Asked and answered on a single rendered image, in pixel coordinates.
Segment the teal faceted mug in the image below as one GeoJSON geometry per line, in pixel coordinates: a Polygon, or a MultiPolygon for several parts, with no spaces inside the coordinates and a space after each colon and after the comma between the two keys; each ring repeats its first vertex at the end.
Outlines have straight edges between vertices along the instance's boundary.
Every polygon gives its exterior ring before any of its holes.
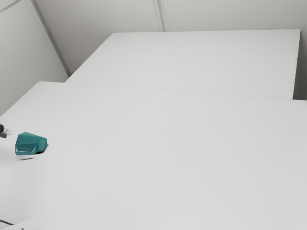
{"type": "Polygon", "coordinates": [[[35,155],[43,153],[47,148],[47,139],[28,132],[18,135],[15,143],[15,154],[17,156],[35,155]]]}

